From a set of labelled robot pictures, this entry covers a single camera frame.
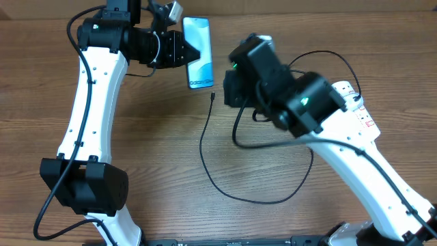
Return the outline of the white charger adapter plug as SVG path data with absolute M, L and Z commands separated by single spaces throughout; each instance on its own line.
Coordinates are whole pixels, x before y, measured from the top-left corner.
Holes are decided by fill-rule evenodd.
M 363 97 L 359 96 L 359 93 L 345 95 L 343 99 L 346 102 L 347 109 L 350 111 L 356 111 L 364 105 Z

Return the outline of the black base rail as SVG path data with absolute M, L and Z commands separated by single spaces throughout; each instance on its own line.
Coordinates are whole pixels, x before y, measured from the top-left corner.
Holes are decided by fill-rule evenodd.
M 328 237 L 324 235 L 235 240 L 177 241 L 175 239 L 163 239 L 140 241 L 140 246 L 322 246 L 327 244 Z

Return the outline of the blue Galaxy smartphone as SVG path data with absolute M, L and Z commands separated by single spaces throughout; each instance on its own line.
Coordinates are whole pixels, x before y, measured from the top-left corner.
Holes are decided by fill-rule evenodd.
M 186 16 L 182 29 L 187 43 L 197 52 L 186 65 L 188 87 L 192 90 L 214 85 L 210 22 L 207 18 Z

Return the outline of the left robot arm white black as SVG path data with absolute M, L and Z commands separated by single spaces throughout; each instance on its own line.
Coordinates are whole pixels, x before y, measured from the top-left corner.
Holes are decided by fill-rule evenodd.
M 142 9 L 140 1 L 108 1 L 79 14 L 83 23 L 68 34 L 80 68 L 70 122 L 56 157 L 40 164 L 48 198 L 95 225 L 105 245 L 146 244 L 126 207 L 128 175 L 111 163 L 113 118 L 130 62 L 158 70 L 200 57 L 182 32 L 171 29 L 183 11 L 177 1 L 150 1 L 148 29 L 139 26 Z

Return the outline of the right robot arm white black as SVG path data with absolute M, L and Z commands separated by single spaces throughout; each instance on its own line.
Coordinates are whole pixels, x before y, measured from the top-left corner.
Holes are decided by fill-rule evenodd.
M 346 81 L 315 72 L 294 77 L 272 42 L 252 35 L 229 55 L 225 104 L 252 107 L 321 156 L 349 186 L 369 221 L 335 226 L 321 245 L 422 245 L 436 238 L 436 207 L 393 169 L 376 147 L 379 132 Z

